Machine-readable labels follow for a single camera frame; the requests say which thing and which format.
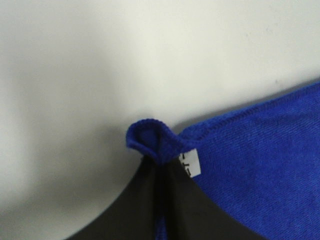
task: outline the white wall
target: white wall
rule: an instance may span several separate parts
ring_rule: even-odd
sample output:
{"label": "white wall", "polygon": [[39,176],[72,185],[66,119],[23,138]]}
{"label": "white wall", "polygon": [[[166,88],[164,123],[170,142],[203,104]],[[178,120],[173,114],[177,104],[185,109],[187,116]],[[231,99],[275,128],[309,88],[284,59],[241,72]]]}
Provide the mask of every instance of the white wall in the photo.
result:
{"label": "white wall", "polygon": [[130,123],[306,83],[319,46],[318,0],[2,0],[0,239],[65,238],[134,174]]}

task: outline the blue fabric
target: blue fabric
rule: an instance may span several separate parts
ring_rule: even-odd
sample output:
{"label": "blue fabric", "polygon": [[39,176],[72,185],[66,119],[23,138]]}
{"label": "blue fabric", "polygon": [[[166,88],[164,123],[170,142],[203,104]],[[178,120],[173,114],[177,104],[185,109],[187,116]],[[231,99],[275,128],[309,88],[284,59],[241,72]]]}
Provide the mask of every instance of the blue fabric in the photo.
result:
{"label": "blue fabric", "polygon": [[[175,135],[144,119],[127,146],[159,164],[197,148],[193,180],[224,211],[272,240],[320,239],[320,82]],[[163,221],[158,240],[166,240]]]}

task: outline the blue microfiber towel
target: blue microfiber towel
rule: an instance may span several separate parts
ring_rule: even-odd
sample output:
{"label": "blue microfiber towel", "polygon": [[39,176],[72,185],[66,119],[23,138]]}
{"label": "blue microfiber towel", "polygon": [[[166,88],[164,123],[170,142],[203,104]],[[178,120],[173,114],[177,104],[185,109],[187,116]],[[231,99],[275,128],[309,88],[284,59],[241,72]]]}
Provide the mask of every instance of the blue microfiber towel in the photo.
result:
{"label": "blue microfiber towel", "polygon": [[[197,149],[193,178],[235,220],[271,240],[320,239],[320,82],[174,134],[140,120],[127,146],[159,165]],[[166,240],[164,220],[158,240]]]}

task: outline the care label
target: care label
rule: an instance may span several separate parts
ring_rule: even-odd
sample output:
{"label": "care label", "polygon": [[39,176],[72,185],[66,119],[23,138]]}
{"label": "care label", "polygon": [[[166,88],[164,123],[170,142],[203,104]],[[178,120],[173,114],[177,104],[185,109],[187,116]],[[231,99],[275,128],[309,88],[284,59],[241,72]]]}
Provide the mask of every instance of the care label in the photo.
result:
{"label": "care label", "polygon": [[201,174],[200,162],[196,148],[191,151],[181,153],[179,160],[190,178]]}

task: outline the white tag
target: white tag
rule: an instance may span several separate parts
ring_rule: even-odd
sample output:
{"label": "white tag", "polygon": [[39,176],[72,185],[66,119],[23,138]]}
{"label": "white tag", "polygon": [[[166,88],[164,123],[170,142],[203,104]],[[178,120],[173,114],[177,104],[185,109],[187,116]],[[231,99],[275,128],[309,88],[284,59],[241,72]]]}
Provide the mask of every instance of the white tag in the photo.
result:
{"label": "white tag", "polygon": [[190,178],[201,174],[197,149],[192,149],[191,151],[181,153],[179,160]]}

